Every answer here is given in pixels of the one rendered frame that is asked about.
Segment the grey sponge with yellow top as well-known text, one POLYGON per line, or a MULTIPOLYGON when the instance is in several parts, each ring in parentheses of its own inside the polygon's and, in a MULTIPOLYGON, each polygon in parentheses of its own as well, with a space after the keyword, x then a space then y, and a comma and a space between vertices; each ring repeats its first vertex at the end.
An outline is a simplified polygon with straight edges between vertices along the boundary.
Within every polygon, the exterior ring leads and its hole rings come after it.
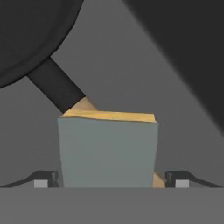
POLYGON ((70 110, 58 127, 65 187, 152 187, 158 149, 153 114, 70 110))

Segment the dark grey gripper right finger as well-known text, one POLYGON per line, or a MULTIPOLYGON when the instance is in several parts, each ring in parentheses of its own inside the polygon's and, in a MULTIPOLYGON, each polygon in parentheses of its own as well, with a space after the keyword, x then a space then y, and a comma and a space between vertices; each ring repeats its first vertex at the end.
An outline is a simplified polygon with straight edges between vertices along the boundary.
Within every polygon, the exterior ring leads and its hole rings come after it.
POLYGON ((210 188, 221 188, 221 185, 216 185, 205 181, 204 179, 196 178, 189 171, 166 171, 165 172, 165 187, 166 188, 189 188, 190 183, 200 184, 210 188))

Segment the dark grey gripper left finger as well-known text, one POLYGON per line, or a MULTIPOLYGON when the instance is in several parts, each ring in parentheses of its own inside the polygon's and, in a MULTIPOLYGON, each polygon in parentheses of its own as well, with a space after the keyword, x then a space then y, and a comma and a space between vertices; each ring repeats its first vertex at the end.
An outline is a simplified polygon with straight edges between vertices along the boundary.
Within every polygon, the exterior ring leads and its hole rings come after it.
POLYGON ((57 171, 38 170, 33 172, 27 178, 23 178, 6 185, 1 185, 1 188, 18 187, 26 184, 30 184, 34 188, 58 188, 58 178, 59 174, 57 171))

